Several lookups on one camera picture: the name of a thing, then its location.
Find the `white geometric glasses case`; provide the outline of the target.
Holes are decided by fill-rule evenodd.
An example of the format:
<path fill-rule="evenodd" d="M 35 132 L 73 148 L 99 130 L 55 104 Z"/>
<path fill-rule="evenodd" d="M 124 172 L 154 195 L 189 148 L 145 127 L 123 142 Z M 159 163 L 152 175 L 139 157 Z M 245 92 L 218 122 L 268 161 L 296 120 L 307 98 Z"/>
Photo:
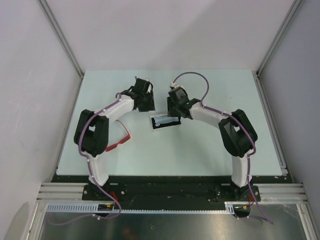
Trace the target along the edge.
<path fill-rule="evenodd" d="M 181 125 L 180 117 L 168 116 L 167 113 L 152 115 L 150 117 L 153 130 Z"/>

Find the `blue cleaning cloth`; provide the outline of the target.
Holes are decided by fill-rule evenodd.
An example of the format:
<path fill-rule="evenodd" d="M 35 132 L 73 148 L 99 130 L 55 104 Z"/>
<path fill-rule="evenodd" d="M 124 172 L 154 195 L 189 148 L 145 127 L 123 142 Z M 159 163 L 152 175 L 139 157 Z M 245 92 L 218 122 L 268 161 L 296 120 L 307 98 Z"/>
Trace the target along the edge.
<path fill-rule="evenodd" d="M 179 121 L 178 117 L 170 117 L 167 115 L 161 115 L 161 116 L 154 117 L 154 122 L 155 122 L 156 127 L 159 127 L 160 125 L 164 125 L 164 124 L 178 122 L 178 121 Z"/>

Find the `red sunglasses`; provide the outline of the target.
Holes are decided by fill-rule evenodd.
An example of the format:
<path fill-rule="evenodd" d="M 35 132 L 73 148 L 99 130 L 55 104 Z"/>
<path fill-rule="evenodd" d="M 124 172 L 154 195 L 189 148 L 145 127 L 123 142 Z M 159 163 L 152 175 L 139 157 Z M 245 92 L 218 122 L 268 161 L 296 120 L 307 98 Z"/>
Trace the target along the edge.
<path fill-rule="evenodd" d="M 108 145 L 105 148 L 105 152 L 110 152 L 110 151 L 116 149 L 118 147 L 118 145 L 122 145 L 131 139 L 131 135 L 130 135 L 130 132 L 128 131 L 127 127 L 118 119 L 116 120 L 116 122 L 118 122 L 119 124 L 122 125 L 122 127 L 124 128 L 124 130 L 126 132 L 126 135 L 122 139 L 120 139 L 118 142 L 113 143 L 111 145 Z"/>

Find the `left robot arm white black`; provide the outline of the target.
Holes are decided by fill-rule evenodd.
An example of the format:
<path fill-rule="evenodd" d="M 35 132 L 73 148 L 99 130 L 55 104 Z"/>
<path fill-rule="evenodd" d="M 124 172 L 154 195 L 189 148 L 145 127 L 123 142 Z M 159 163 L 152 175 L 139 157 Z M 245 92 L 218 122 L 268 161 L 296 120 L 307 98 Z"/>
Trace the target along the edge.
<path fill-rule="evenodd" d="M 95 184 L 93 194 L 100 200 L 107 199 L 111 193 L 111 188 L 105 184 L 109 174 L 103 170 L 99 160 L 109 143 L 109 127 L 131 111 L 154 111 L 153 88 L 149 79 L 137 77 L 135 84 L 118 92 L 115 100 L 109 105 L 96 111 L 85 109 L 80 113 L 73 141 L 78 147 L 79 154 L 86 158 L 89 178 Z"/>

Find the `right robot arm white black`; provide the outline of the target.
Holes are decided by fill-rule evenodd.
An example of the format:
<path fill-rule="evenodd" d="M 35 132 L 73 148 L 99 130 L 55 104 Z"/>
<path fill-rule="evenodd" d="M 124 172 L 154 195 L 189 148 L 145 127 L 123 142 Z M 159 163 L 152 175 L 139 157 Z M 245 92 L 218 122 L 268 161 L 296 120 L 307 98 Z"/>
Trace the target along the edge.
<path fill-rule="evenodd" d="M 223 145 L 232 158 L 231 180 L 235 185 L 230 188 L 230 194 L 235 200 L 242 201 L 249 194 L 246 185 L 252 176 L 248 159 L 256 153 L 255 142 L 258 140 L 246 113 L 241 109 L 227 113 L 206 106 L 199 99 L 189 99 L 186 90 L 174 83 L 168 95 L 169 116 L 204 122 L 219 129 Z"/>

